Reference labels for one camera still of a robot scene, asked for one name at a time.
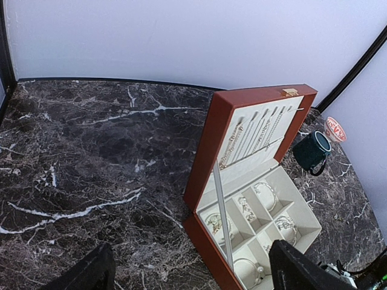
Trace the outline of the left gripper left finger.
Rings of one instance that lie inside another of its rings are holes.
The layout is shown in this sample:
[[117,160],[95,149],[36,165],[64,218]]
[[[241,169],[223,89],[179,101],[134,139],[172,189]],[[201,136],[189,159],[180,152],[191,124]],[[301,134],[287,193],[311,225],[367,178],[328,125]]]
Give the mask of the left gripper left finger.
[[101,243],[45,289],[114,289],[115,260],[112,247]]

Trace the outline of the red wooden jewelry box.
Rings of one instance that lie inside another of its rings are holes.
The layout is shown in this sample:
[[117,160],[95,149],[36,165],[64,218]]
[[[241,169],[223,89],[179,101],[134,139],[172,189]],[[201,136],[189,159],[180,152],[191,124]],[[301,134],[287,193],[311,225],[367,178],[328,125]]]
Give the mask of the red wooden jewelry box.
[[[246,289],[233,269],[240,258],[264,267],[265,278],[252,289],[273,288],[269,252],[275,240],[285,240],[275,225],[279,216],[291,217],[298,226],[294,247],[302,253],[321,231],[281,166],[316,94],[308,85],[284,85],[213,95],[184,193],[191,210],[184,228],[221,289]],[[258,182],[275,191],[272,211],[253,189]],[[212,213],[220,213],[223,222],[215,236],[205,223]]]

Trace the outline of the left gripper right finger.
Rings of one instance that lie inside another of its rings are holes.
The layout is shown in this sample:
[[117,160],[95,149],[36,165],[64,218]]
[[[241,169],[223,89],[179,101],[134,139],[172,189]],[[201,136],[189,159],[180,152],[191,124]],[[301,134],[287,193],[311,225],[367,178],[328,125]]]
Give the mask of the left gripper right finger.
[[311,262],[285,240],[275,240],[269,252],[275,289],[354,289]]

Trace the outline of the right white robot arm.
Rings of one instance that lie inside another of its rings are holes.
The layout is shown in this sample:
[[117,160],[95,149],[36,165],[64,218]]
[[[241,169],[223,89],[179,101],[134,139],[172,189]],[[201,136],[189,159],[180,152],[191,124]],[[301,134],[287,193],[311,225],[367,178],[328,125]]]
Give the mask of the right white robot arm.
[[335,278],[350,284],[356,289],[386,289],[386,248],[364,269],[359,271],[347,270],[340,260],[335,264],[317,264]]

